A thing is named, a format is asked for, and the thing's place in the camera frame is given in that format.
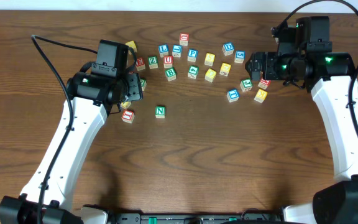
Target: alphabet block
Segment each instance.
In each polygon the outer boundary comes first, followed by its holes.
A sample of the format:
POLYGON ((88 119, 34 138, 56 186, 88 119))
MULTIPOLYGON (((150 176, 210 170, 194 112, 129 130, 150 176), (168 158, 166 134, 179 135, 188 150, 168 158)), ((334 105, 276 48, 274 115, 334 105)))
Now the alphabet block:
POLYGON ((205 65, 209 65, 212 66, 214 64, 214 60, 215 60, 215 54, 211 54, 211 53, 207 53, 205 55, 205 65))
POLYGON ((131 105, 130 101, 123 102, 123 103, 121 103, 121 108, 122 109, 128 109, 130 105, 131 105))
POLYGON ((216 72, 209 68, 208 71, 206 71, 205 73, 205 80, 209 82, 213 82, 215 77, 216 77, 216 72))
POLYGON ((172 65, 173 65, 173 57, 164 56, 164 68, 172 68, 172 65))
POLYGON ((266 90, 266 88, 269 86, 270 82, 271 82, 270 80, 264 80, 263 78, 261 78, 258 86, 261 87, 262 89, 266 90))
POLYGON ((141 71, 143 69, 146 69, 146 65, 144 64, 143 58, 138 58, 136 60, 136 70, 141 71))
POLYGON ((140 79, 140 85, 142 86, 142 91, 146 89, 147 82, 143 78, 140 79))
POLYGON ((165 76, 167 77, 168 82, 177 79, 177 72, 174 68, 166 69, 165 76))
POLYGON ((158 60, 156 56, 149 57, 149 68, 158 68, 158 60))
POLYGON ((169 55, 168 45, 167 44, 159 45, 158 51, 160 52, 160 57, 164 57, 164 56, 169 55))
POLYGON ((155 117, 156 118, 165 118, 165 107, 164 106, 156 106, 155 107, 155 117))
POLYGON ((242 63, 246 59, 246 52, 243 50, 236 51, 236 57, 234 58, 234 63, 242 63))
POLYGON ((252 82, 250 78, 247 78, 240 83, 240 87, 242 91, 249 91, 252 89, 252 82))
POLYGON ((132 124, 135 118, 135 114, 132 111, 124 110, 124 112, 122 112, 121 118, 124 122, 132 124))
POLYGON ((228 56, 230 54, 233 54, 234 52, 234 45, 232 42, 223 44, 223 54, 224 56, 228 56))
POLYGON ((230 103, 237 101, 239 98, 240 98, 240 94, 236 89, 228 91, 227 99, 229 100, 230 103))
POLYGON ((189 49, 189 53, 187 55, 187 61, 189 62, 196 62, 198 55, 198 51, 195 49, 189 49))
POLYGON ((189 34, 180 34, 179 44, 187 46, 189 44, 189 34))
POLYGON ((219 72, 220 75, 228 76, 230 72, 231 65, 228 63, 222 63, 221 71, 219 72))
POLYGON ((128 47, 132 47, 134 49, 134 52, 137 52, 137 49, 136 49, 136 44, 133 40, 125 43, 125 45, 127 45, 128 47))
POLYGON ((196 79, 198 75, 198 67, 190 65, 189 71, 187 72, 187 77, 196 79))
POLYGON ((256 93, 254 100, 258 101, 259 103, 262 103, 266 99, 266 96, 267 96, 267 92, 265 90, 259 89, 258 92, 256 93))
POLYGON ((173 45, 172 56, 179 57, 179 58, 181 57, 181 46, 180 45, 173 45))

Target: green led light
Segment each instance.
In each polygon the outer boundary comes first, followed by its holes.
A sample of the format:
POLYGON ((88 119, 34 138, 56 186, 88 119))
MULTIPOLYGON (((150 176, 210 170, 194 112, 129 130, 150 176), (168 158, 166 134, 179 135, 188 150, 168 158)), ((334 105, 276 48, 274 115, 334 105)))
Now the green led light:
POLYGON ((333 58, 330 58, 330 57, 326 57, 326 62, 329 63, 333 60, 333 58))

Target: green block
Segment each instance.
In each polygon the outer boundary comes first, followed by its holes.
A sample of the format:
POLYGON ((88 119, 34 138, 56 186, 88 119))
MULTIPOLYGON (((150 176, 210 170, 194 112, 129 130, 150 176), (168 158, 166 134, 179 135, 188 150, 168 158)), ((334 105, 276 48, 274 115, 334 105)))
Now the green block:
POLYGON ((176 71, 174 68, 169 68, 169 69, 166 69, 165 71, 165 75, 169 78, 169 77, 172 77, 174 75, 176 75, 176 71))
POLYGON ((193 75, 197 75, 198 74, 198 67, 194 66, 194 65, 191 65, 190 68, 189 68, 189 73, 193 74, 193 75))
POLYGON ((156 56, 149 57, 149 65, 153 65, 155 63, 157 63, 157 57, 156 56))
POLYGON ((157 218, 149 218, 149 224, 157 224, 157 218))
POLYGON ((144 80, 143 78, 140 79, 140 84, 142 85, 142 87, 144 87, 144 85, 146 84, 146 80, 144 80))
POLYGON ((242 86, 244 88, 252 87, 252 82, 250 78, 247 78, 246 80, 241 81, 242 86))
POLYGON ((155 107, 155 115, 165 115, 165 107, 164 106, 156 106, 155 107))

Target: cable clip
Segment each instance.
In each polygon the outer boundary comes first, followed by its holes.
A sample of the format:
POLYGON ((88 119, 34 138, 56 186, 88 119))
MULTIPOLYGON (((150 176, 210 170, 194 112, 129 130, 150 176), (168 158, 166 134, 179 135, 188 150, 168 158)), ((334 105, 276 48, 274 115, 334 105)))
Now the cable clip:
POLYGON ((350 103, 351 105, 356 105, 356 102, 355 101, 352 101, 352 103, 350 103))

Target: wood grain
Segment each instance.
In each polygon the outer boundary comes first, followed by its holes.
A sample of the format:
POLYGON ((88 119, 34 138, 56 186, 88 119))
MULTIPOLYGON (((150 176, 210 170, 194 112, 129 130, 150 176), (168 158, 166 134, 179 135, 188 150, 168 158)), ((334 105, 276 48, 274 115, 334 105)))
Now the wood grain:
MULTIPOLYGON (((235 103, 226 98, 249 75, 244 64, 233 63, 233 55, 223 55, 222 44, 233 42, 248 57, 274 51, 270 28, 285 16, 0 11, 0 201, 4 195, 18 196, 30 179, 62 112, 62 91, 31 34, 92 49, 100 39, 134 40, 138 57, 146 58, 158 56, 160 44, 172 49, 181 32, 190 34, 190 43, 182 58, 174 58, 177 79, 167 82, 159 57, 159 69, 140 72, 147 87, 144 99, 131 106, 134 123, 108 118, 85 160, 74 207, 98 203, 145 213, 241 212, 310 201, 333 183, 328 139, 310 95, 275 82, 262 104, 253 100, 257 88, 241 93, 235 103), (199 51, 196 80, 187 78, 188 48, 199 51), (228 77, 204 80, 206 52, 216 54, 215 71, 222 62, 232 65, 228 77), (167 107, 165 119, 155 119, 156 105, 167 107)), ((330 18, 334 51, 349 52, 358 61, 357 18, 330 18)), ((88 52, 42 47, 64 80, 94 60, 88 52)))

